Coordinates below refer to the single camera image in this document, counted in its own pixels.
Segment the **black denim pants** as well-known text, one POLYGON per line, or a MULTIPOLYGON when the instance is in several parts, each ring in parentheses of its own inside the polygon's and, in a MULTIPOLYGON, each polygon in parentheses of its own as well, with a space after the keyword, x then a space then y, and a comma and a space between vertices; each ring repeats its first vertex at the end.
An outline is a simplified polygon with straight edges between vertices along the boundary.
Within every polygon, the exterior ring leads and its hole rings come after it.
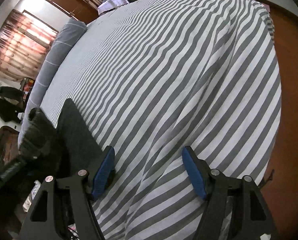
POLYGON ((60 178, 85 169, 90 176, 97 173, 112 180, 115 175, 114 157, 109 155, 107 166, 101 166, 107 156, 97 144, 72 99, 65 100, 54 127, 40 107, 29 113, 29 128, 19 146, 20 154, 37 156, 53 166, 60 178))

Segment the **dark wooden headboard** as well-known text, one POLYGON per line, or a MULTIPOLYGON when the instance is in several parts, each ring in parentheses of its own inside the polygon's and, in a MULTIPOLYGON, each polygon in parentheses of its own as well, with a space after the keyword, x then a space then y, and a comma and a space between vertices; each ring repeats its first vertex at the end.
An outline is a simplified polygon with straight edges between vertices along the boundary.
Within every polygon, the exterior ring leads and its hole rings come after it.
POLYGON ((0 171, 19 155, 18 134, 18 131, 9 126, 0 128, 0 171))

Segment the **brown wooden footboard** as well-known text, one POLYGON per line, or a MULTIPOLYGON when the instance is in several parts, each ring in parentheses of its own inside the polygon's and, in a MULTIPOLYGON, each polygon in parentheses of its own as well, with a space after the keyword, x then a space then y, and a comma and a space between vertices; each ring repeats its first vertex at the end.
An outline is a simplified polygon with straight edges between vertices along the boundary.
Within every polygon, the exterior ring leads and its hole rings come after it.
POLYGON ((298 17, 275 6, 275 48, 282 83, 281 122, 263 196, 280 239, 298 239, 298 17))

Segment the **black hanging jacket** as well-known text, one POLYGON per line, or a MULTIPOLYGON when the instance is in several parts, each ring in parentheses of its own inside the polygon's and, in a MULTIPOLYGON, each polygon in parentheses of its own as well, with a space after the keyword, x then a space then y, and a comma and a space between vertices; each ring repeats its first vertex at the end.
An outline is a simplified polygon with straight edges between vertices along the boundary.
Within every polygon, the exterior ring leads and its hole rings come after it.
POLYGON ((4 122, 21 123, 19 113, 24 113, 24 92, 14 87, 0 86, 0 118, 4 122))

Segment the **grey white striped bedsheet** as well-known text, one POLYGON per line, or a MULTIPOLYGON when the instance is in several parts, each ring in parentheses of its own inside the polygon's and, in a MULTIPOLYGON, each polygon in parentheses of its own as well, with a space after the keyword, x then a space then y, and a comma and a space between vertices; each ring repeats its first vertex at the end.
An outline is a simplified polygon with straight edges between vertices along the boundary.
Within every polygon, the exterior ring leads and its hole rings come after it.
POLYGON ((262 180, 281 116, 273 40, 255 0, 139 0, 88 25, 41 107, 56 125, 72 99, 115 150, 94 204, 106 239, 192 239, 205 205, 185 146, 226 176, 262 180))

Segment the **patterned window curtain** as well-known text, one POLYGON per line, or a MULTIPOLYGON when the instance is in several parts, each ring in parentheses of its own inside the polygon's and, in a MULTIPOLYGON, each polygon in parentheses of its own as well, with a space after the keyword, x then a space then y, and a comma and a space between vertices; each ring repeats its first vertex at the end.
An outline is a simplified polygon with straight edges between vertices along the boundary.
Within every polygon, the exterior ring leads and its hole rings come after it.
POLYGON ((57 34, 31 13, 13 9, 0 29, 0 77, 35 79, 57 34))

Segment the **grey rolled duvet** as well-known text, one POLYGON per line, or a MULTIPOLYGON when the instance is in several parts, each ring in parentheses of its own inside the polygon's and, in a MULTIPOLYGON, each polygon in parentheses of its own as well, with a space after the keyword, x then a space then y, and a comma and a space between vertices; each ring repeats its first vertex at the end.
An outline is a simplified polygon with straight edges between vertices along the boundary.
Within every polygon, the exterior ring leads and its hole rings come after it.
POLYGON ((61 63, 86 31, 87 26, 84 22, 70 18, 63 29, 56 35, 36 77, 35 84, 26 104, 22 127, 18 136, 18 145, 22 143, 25 132, 29 128, 30 111, 41 105, 44 95, 61 63))

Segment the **brown wooden door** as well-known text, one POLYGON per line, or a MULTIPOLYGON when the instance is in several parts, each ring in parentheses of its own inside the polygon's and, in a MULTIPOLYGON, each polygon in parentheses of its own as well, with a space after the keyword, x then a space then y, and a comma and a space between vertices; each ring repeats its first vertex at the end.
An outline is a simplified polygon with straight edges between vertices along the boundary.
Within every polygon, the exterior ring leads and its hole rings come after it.
POLYGON ((92 22, 99 17, 98 12, 91 5, 83 0, 46 0, 54 7, 76 20, 85 24, 92 22))

